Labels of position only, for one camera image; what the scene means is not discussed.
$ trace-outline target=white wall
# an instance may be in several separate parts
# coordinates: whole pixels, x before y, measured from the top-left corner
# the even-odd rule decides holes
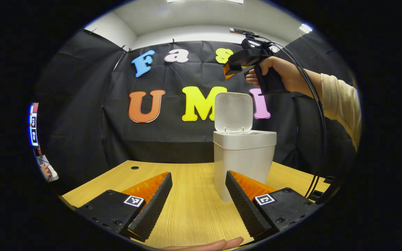
[[[114,12],[109,12],[89,23],[86,25],[85,30],[94,30],[95,34],[101,35],[120,47],[125,45],[124,49],[126,51],[133,45],[137,38],[136,33],[134,33],[134,31],[132,31]]]
[[[147,33],[145,35],[137,37],[131,49],[142,48],[145,46],[157,45],[162,43],[171,43],[174,41],[223,41],[230,43],[241,43],[245,38],[244,35],[234,34],[229,32],[229,26],[219,25],[195,25],[184,26],[177,28],[170,28],[166,30],[159,30],[156,32]],[[277,42],[283,46],[286,46],[289,42],[280,38],[276,38],[271,35],[254,31],[258,35]]]

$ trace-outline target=screen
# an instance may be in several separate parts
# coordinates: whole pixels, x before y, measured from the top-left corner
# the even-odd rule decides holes
[[[37,138],[37,110],[38,103],[32,103],[29,107],[29,135],[30,145],[39,148]]]

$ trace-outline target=foam letter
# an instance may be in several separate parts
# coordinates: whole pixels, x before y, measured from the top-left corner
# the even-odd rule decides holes
[[[131,63],[133,63],[136,67],[136,78],[139,78],[142,76],[142,74],[151,69],[151,66],[148,66],[147,64],[151,64],[153,62],[153,59],[150,57],[150,55],[153,55],[154,53],[154,50],[149,50],[131,61]]]
[[[230,55],[233,54],[233,51],[230,49],[219,48],[217,49],[217,51],[215,51],[215,53],[217,54],[217,56],[215,57],[215,59],[217,59],[217,62],[226,63]]]
[[[188,51],[184,49],[174,49],[169,51],[169,54],[164,57],[167,62],[187,62]]]
[[[196,121],[198,116],[195,115],[195,107],[202,120],[207,118],[210,108],[212,113],[210,120],[215,120],[215,96],[220,92],[227,92],[228,89],[221,86],[215,86],[210,90],[207,98],[204,98],[200,89],[196,86],[188,86],[182,89],[185,93],[185,114],[182,116],[184,121]]]
[[[161,111],[161,97],[165,94],[165,91],[154,90],[150,92],[150,95],[153,97],[153,100],[151,101],[151,111],[147,114],[141,113],[142,98],[146,94],[146,92],[131,92],[129,94],[131,101],[129,102],[128,116],[134,122],[151,122],[158,117],[159,112]]]
[[[265,96],[259,96],[261,94],[260,88],[250,89],[249,92],[254,97],[255,102],[255,113],[254,118],[256,119],[269,119],[271,117],[271,113],[268,112],[265,102]]]

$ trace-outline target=open lid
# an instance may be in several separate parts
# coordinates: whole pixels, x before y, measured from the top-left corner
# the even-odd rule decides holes
[[[252,128],[251,96],[220,92],[215,97],[215,129],[219,133],[246,133]]]

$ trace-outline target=hand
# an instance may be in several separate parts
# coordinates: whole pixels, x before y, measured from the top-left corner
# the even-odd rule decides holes
[[[49,180],[52,177],[51,170],[49,170],[49,168],[47,168],[45,164],[41,164],[41,171],[43,172],[43,175],[46,178],[46,180]]]
[[[260,67],[263,76],[268,73],[270,67],[274,68],[274,70],[276,70],[281,76],[282,83],[287,91],[300,92],[313,97],[308,84],[294,64],[287,62],[284,59],[272,56],[260,62]],[[305,72],[310,76],[312,84],[316,87],[319,98],[322,100],[322,81],[320,74],[306,69]],[[260,87],[254,69],[250,70],[249,74],[246,75],[246,82]]]
[[[161,250],[176,250],[176,251],[221,251],[231,248],[238,248],[244,241],[242,237],[238,237],[229,241],[220,240],[214,243],[196,246],[168,246]]]

